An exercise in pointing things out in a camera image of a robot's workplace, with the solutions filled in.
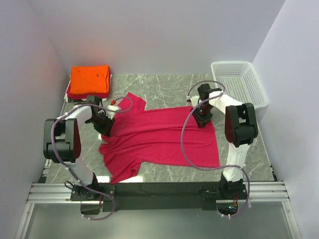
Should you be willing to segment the magenta t shirt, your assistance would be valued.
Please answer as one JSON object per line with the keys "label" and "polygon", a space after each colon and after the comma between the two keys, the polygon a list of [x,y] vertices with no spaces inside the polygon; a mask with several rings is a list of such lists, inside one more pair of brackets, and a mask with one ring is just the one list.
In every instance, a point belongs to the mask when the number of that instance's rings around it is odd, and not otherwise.
{"label": "magenta t shirt", "polygon": [[99,147],[112,184],[137,176],[143,162],[189,166],[183,151],[197,167],[219,167],[213,124],[198,128],[190,118],[182,128],[191,106],[145,110],[146,102],[132,93],[118,106],[125,113],[115,115],[111,136],[102,136]]}

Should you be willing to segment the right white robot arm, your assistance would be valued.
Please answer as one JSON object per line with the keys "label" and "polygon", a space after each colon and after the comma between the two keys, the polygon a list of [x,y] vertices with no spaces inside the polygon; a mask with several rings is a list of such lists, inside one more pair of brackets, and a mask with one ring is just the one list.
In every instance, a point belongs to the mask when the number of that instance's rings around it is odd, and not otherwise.
{"label": "right white robot arm", "polygon": [[225,115],[224,134],[229,143],[226,167],[215,195],[222,199],[246,196],[243,184],[244,166],[248,150],[258,136],[255,108],[252,103],[242,103],[224,94],[221,88],[201,84],[198,96],[190,99],[192,105],[200,105],[192,113],[197,126],[203,128],[212,118],[213,107]]}

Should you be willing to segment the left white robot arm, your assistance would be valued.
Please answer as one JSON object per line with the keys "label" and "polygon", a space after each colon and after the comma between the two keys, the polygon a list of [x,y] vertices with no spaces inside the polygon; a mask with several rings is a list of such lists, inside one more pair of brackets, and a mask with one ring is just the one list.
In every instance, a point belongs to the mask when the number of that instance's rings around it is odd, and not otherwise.
{"label": "left white robot arm", "polygon": [[110,136],[115,114],[121,109],[115,103],[112,101],[110,105],[103,107],[101,98],[88,96],[86,101],[76,103],[64,116],[44,122],[44,157],[63,164],[71,171],[77,182],[73,184],[66,181],[64,185],[71,185],[72,193],[80,199],[96,200],[100,197],[101,189],[95,173],[81,157],[79,127],[91,123],[98,133]]}

